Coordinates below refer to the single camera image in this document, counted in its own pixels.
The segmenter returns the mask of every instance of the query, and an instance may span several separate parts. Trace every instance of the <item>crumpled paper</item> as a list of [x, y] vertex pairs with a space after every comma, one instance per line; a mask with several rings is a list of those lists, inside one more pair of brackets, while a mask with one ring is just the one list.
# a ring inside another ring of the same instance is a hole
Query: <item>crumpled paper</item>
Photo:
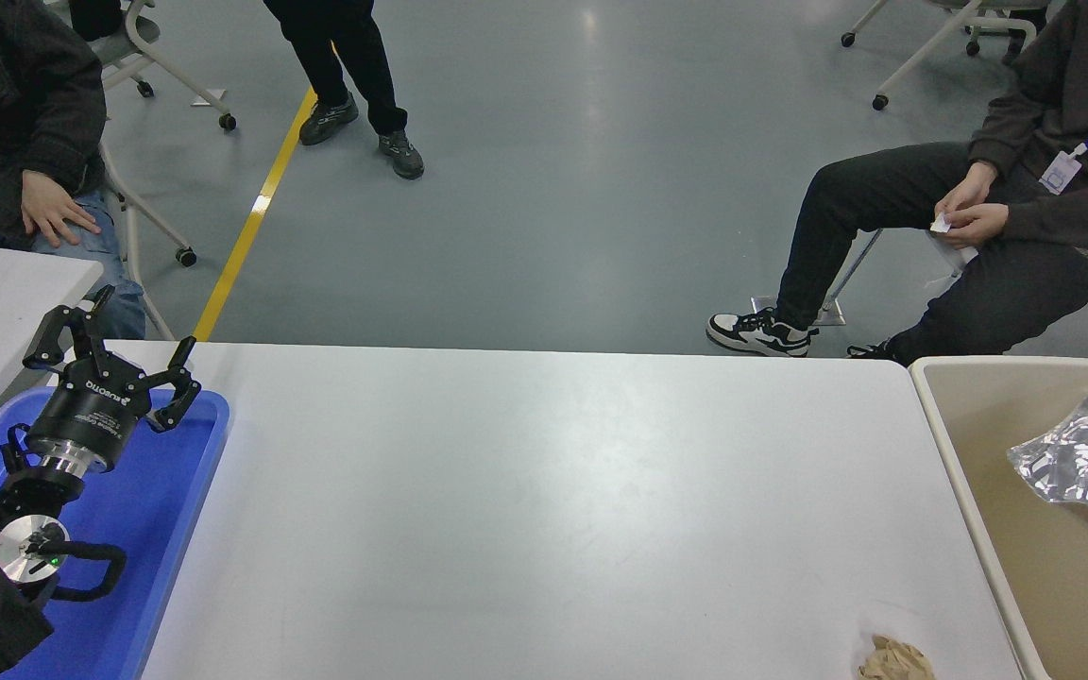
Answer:
[[876, 651], [858, 667], [860, 680], [935, 680], [929, 660], [905, 642], [871, 635]]

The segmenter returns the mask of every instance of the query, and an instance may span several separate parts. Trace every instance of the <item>blue tray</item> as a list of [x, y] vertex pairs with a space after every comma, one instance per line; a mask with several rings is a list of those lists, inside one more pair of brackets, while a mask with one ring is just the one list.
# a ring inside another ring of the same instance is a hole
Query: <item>blue tray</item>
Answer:
[[[0, 444], [17, 422], [32, 423], [51, 387], [14, 397], [0, 409]], [[173, 391], [154, 391], [168, 404]], [[108, 597], [94, 603], [51, 602], [45, 616], [55, 633], [5, 671], [8, 680], [135, 680], [146, 667], [190, 531], [217, 470], [230, 410], [215, 392], [200, 392], [174, 430], [157, 434], [138, 423], [112, 472], [87, 474], [83, 497], [65, 506], [61, 523], [74, 541], [111, 543], [128, 555], [125, 573]], [[5, 473], [0, 454], [0, 485]], [[70, 560], [61, 584], [89, 589], [102, 562]]]

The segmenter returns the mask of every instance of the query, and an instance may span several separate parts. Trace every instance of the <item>white sneaker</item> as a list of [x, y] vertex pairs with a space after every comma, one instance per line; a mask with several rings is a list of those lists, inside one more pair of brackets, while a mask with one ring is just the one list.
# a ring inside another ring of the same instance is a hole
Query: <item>white sneaker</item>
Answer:
[[707, 336], [713, 343], [768, 357], [804, 357], [817, 329], [798, 331], [789, 324], [775, 321], [775, 307], [752, 314], [714, 314], [707, 320]]

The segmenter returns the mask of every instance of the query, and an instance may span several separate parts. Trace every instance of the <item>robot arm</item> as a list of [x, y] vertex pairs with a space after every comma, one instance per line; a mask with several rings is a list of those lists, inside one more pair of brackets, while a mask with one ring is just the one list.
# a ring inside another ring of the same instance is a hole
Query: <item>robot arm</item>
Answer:
[[[52, 633], [41, 611], [49, 598], [103, 597], [124, 571], [124, 551], [72, 540], [57, 519], [61, 508], [83, 494], [87, 473], [115, 469], [139, 419], [156, 432], [173, 429], [200, 391], [185, 367], [194, 337], [183, 339], [168, 369], [154, 375], [103, 347], [96, 319], [111, 293], [100, 289], [90, 311], [58, 306], [45, 314], [23, 360], [53, 371], [60, 383], [36, 420], [13, 426], [0, 447], [8, 470], [0, 487], [0, 672]], [[65, 329], [75, 358], [58, 368]], [[173, 399], [154, 409], [150, 390], [164, 383], [174, 384]], [[18, 432], [25, 432], [23, 442]], [[108, 562], [102, 582], [85, 591], [58, 585], [58, 569], [70, 558]]]

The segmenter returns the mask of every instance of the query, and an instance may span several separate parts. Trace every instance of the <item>yellow floor line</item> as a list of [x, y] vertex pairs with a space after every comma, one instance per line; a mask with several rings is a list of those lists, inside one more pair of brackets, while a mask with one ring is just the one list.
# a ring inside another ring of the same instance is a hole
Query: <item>yellow floor line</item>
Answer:
[[297, 116], [293, 119], [293, 125], [288, 128], [288, 134], [284, 137], [284, 143], [280, 146], [280, 153], [275, 156], [275, 163], [271, 164], [268, 171], [268, 180], [263, 181], [262, 189], [259, 189], [259, 197], [255, 199], [255, 206], [250, 208], [250, 217], [247, 217], [246, 224], [242, 226], [242, 233], [237, 242], [233, 244], [233, 252], [230, 259], [225, 260], [225, 268], [221, 270], [221, 276], [217, 280], [217, 285], [212, 288], [211, 296], [208, 296], [208, 305], [203, 306], [203, 312], [199, 314], [199, 322], [196, 323], [196, 331], [193, 335], [196, 341], [207, 341], [212, 335], [212, 329], [217, 326], [217, 319], [220, 319], [221, 309], [228, 300], [233, 283], [236, 283], [243, 263], [246, 262], [247, 255], [250, 254], [250, 246], [255, 244], [255, 236], [258, 236], [262, 220], [268, 217], [268, 206], [275, 197], [275, 190], [280, 189], [280, 181], [284, 177], [285, 169], [288, 169], [288, 160], [293, 158], [293, 151], [297, 149], [297, 131], [301, 127], [310, 109], [313, 108], [316, 98], [313, 90], [305, 94], [301, 108], [297, 111]]

